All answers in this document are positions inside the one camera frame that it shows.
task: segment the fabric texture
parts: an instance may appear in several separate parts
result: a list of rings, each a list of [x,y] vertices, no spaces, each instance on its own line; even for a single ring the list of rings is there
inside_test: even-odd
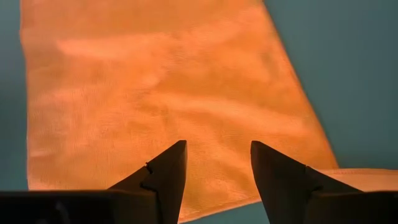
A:
[[[188,141],[180,221],[259,201],[250,143],[337,168],[261,1],[22,0],[30,189],[106,189]]]

